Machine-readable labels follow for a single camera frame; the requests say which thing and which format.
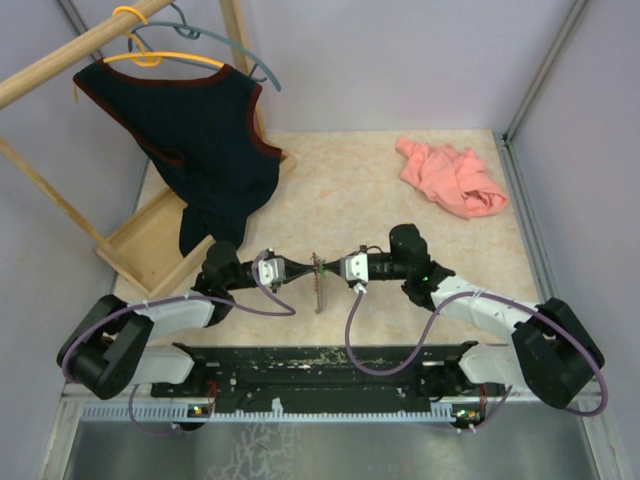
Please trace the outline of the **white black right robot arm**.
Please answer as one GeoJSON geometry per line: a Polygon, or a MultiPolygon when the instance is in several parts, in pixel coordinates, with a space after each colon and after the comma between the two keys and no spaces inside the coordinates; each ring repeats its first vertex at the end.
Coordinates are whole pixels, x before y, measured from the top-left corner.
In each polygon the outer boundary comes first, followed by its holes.
{"type": "Polygon", "coordinates": [[[362,300],[372,281],[401,281],[401,289],[418,307],[430,312],[429,325],[440,315],[454,317],[502,339],[500,345],[476,344],[446,372],[448,387],[461,396],[481,384],[529,389],[556,409],[567,409],[591,381],[601,400],[609,393],[602,374],[604,357],[564,301],[551,297],[541,304],[518,302],[465,280],[432,259],[418,228],[400,224],[389,233],[389,249],[372,253],[363,246],[322,266],[340,276],[362,300]]]}

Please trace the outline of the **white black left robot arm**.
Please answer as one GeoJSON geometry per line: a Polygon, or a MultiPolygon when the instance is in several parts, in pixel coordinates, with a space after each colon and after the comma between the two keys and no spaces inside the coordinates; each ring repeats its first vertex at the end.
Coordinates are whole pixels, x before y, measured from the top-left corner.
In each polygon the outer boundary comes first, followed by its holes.
{"type": "Polygon", "coordinates": [[[294,307],[275,296],[282,285],[315,273],[271,249],[242,263],[224,241],[207,251],[195,285],[182,295],[130,304],[114,294],[101,297],[60,348],[56,362],[69,383],[101,400],[134,382],[148,344],[156,337],[219,324],[232,310],[256,316],[291,317],[294,307]]]}

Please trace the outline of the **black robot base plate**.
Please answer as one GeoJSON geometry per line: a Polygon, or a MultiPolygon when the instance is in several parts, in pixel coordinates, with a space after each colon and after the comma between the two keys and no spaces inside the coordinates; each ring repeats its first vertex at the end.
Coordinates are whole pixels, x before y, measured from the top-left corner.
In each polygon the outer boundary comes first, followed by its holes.
{"type": "Polygon", "coordinates": [[[473,347],[424,346],[401,372],[373,376],[342,346],[191,347],[195,367],[178,385],[156,383],[155,399],[210,397],[219,413],[267,413],[279,400],[286,414],[428,413],[446,397],[500,396],[504,387],[467,379],[457,363],[473,347]]]}

